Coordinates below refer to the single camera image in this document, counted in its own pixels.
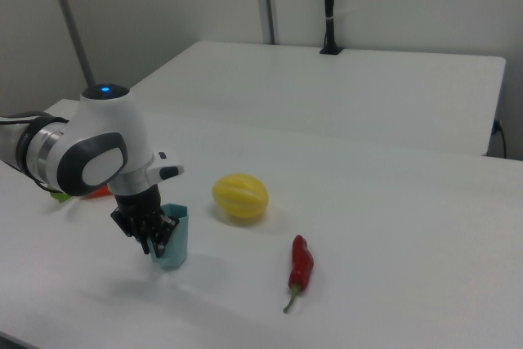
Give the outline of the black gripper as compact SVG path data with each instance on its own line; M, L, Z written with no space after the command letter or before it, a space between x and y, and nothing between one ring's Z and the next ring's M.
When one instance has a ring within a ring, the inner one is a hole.
M135 237L144 254L150 253L148 238L153 239L154 255L165 254L169 240L179 224L161 207L158 186L135 195L116 195L117 208L110 214L127 237Z

